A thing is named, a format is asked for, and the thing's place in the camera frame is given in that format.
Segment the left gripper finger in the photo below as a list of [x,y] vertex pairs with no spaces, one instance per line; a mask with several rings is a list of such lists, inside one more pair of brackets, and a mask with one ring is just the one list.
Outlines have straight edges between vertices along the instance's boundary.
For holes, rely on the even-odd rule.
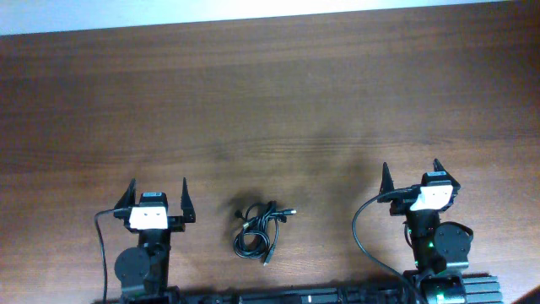
[[121,198],[117,201],[114,209],[126,209],[129,207],[132,207],[135,204],[135,198],[136,198],[136,179],[133,178],[128,187],[127,190],[123,193]]
[[185,177],[183,178],[183,181],[182,181],[181,210],[184,216],[196,215],[191,197],[189,195],[187,181]]

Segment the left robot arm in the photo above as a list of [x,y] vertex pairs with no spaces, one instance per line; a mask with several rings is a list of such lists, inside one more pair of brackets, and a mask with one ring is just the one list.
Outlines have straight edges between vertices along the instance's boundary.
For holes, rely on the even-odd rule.
[[181,215],[169,215],[165,193],[142,193],[136,199],[136,181],[115,205],[113,215],[138,235],[138,244],[120,253],[115,275],[121,283],[121,303],[164,303],[181,301],[180,290],[168,285],[171,235],[183,232],[196,221],[186,181],[182,182]]

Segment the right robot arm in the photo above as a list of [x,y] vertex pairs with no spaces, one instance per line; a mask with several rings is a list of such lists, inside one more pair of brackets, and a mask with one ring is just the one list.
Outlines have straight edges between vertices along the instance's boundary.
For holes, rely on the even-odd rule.
[[428,303],[465,303],[462,271],[467,269],[473,241],[469,227],[440,220],[454,203],[461,184],[438,161],[421,182],[396,188],[388,164],[382,166],[379,203],[389,203],[390,215],[405,218],[405,235],[413,249],[414,271],[403,276],[418,292],[413,300]]

